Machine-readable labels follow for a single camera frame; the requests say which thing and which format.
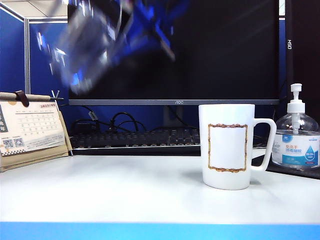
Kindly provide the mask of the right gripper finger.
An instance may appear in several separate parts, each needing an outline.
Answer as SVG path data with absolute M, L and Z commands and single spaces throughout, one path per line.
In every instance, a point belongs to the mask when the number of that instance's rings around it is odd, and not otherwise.
M 133 2 L 133 15 L 137 17 L 141 21 L 143 27 L 159 41 L 161 48 L 164 50 L 167 56 L 172 61 L 175 61 L 176 56 L 171 49 L 170 41 L 161 29 L 160 22 L 157 21 L 157 19 L 154 19 L 154 9 L 152 8 L 150 12 L 142 0 L 134 0 Z

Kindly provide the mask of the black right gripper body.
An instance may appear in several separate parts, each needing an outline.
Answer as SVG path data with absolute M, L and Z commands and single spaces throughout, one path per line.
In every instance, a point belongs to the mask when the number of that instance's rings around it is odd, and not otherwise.
M 156 0 L 155 16 L 163 23 L 172 23 L 185 13 L 189 7 L 189 0 Z

